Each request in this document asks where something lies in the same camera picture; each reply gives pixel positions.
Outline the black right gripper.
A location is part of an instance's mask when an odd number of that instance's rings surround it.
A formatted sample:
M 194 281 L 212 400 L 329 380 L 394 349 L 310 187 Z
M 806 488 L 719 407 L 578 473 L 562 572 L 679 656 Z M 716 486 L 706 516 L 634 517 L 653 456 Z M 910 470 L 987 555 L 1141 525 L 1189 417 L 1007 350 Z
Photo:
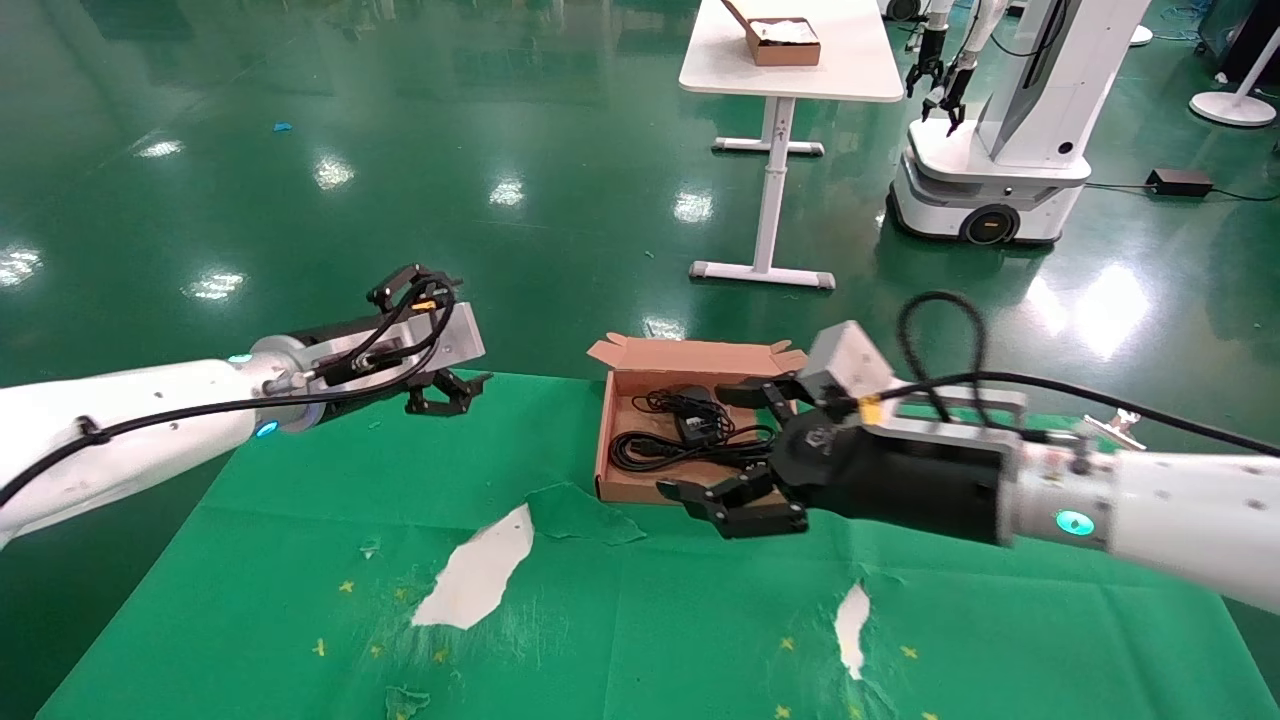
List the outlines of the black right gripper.
M 797 404 L 815 402 L 796 372 L 717 384 L 716 400 L 773 416 L 794 416 Z M 771 465 L 756 462 L 708 487 L 663 479 L 657 489 L 728 541 L 803 534 L 809 530 L 806 509 L 815 509 L 1004 544 L 998 502 L 1005 465 L 992 448 L 888 437 L 858 424 L 840 428 L 812 410 L 785 424 Z M 767 500 L 778 491 L 780 501 Z

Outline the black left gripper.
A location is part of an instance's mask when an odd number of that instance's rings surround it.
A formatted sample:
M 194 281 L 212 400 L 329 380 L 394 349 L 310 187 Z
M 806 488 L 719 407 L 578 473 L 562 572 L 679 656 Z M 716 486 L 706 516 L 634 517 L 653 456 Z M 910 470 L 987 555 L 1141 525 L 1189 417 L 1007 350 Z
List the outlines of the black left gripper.
M 449 416 L 468 411 L 494 377 L 484 372 L 461 377 L 440 370 L 433 386 L 433 316 L 367 316 L 321 325 L 289 336 L 288 352 L 306 378 L 302 389 L 312 402 L 301 415 L 349 415 L 390 398 L 404 400 L 411 416 Z

